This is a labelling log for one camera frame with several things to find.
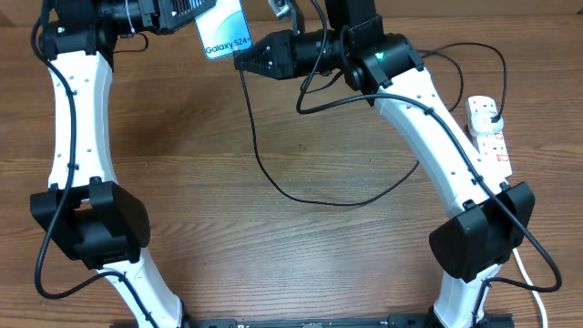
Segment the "white power strip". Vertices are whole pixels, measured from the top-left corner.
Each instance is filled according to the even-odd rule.
[[[497,114],[496,102],[491,97],[473,96],[465,103],[465,112],[467,114],[467,126],[472,135],[474,147],[486,160],[486,163],[498,172],[502,173],[504,177],[512,175],[512,168],[510,167],[510,158],[508,157],[508,149],[502,134],[504,127],[504,120],[501,118],[498,122],[492,122],[491,118]],[[533,285],[528,277],[527,270],[522,264],[518,249],[512,250],[514,257],[517,260],[518,269],[522,273],[525,281],[529,285]],[[543,328],[548,327],[547,311],[545,305],[540,299],[538,292],[532,291],[533,296],[540,309],[540,316]]]

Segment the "phone screen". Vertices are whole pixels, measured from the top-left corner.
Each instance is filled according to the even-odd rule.
[[[194,21],[208,59],[229,56],[233,48],[244,50],[252,45],[240,0],[217,0],[214,7],[195,17]]]

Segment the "wood surface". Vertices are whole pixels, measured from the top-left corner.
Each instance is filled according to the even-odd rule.
[[[563,272],[563,289],[543,295],[554,327],[583,326],[583,19],[577,15],[395,18],[387,32],[419,48],[476,41],[508,62],[506,142],[515,174],[537,196],[529,228]],[[309,22],[308,30],[319,27]],[[284,23],[253,23],[255,40]],[[0,326],[107,327],[131,313],[107,282],[61,301],[41,298],[33,270],[43,230],[29,195],[46,190],[54,148],[54,96],[46,68],[28,44],[28,28],[0,29]],[[141,38],[118,49],[138,48]],[[447,51],[466,78],[465,97],[500,99],[495,54],[479,47]],[[458,92],[450,63],[429,58],[440,96]],[[399,134],[366,104],[300,117],[301,80],[247,75],[265,167],[290,194],[328,201],[364,200],[399,180],[415,162]],[[324,83],[317,77],[315,86]],[[353,92],[338,83],[305,106]],[[446,220],[422,169],[394,192],[359,209],[286,200],[252,154],[239,74],[229,58],[205,59],[194,27],[150,38],[142,54],[116,55],[110,95],[111,153],[120,184],[150,217],[151,253],[168,286],[196,318],[237,320],[379,317],[424,313],[442,270],[428,235]],[[455,117],[464,124],[461,106]],[[525,242],[534,282],[553,282]],[[52,245],[43,283],[59,292],[88,272]],[[519,279],[511,260],[502,275]],[[491,313],[512,313],[517,327],[538,327],[531,294],[496,285]]]
[[[0,26],[32,26],[40,15],[42,0],[0,0],[0,11],[9,21]],[[276,20],[267,0],[242,0],[250,21]],[[297,0],[306,19],[317,19],[310,0]],[[324,9],[325,1],[318,3]],[[377,12],[391,17],[473,16],[473,15],[574,15],[580,0],[377,0]]]

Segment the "wooden table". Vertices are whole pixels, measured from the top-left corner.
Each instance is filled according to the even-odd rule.
[[[507,146],[513,184],[537,196],[530,230],[563,272],[543,295],[555,327],[583,325],[583,17],[392,18],[385,30],[420,48],[484,42],[506,56]],[[308,30],[318,27],[310,22]],[[259,40],[285,23],[251,25]],[[132,316],[107,282],[62,301],[42,299],[33,271],[43,231],[28,197],[46,190],[54,148],[53,91],[29,49],[28,28],[0,29],[0,326],[107,327]],[[118,49],[140,47],[122,40]],[[422,169],[372,205],[334,209],[286,200],[262,176],[249,117],[230,59],[202,55],[194,27],[151,37],[144,54],[116,56],[110,95],[111,152],[120,184],[148,208],[151,253],[167,284],[197,318],[340,318],[423,313],[439,293],[442,270],[427,237],[445,222]],[[447,51],[459,60],[465,97],[499,101],[499,59],[487,49]],[[458,92],[450,63],[427,65],[447,105]],[[264,164],[290,194],[357,201],[399,180],[415,158],[394,128],[364,103],[300,117],[301,80],[247,75]],[[317,77],[314,85],[324,83]],[[343,83],[306,106],[346,97]],[[461,106],[455,117],[464,124]],[[520,248],[531,278],[553,282],[536,251]],[[89,277],[54,245],[43,283],[63,291]],[[511,260],[502,271],[519,279]],[[529,292],[497,285],[486,306],[538,327]]]

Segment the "power strip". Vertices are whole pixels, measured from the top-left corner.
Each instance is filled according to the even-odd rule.
[[[497,114],[494,99],[485,96],[470,97],[465,103],[465,111],[474,147],[491,168],[505,178],[511,176],[510,157],[502,133],[504,120],[500,119],[497,123],[490,121]]]

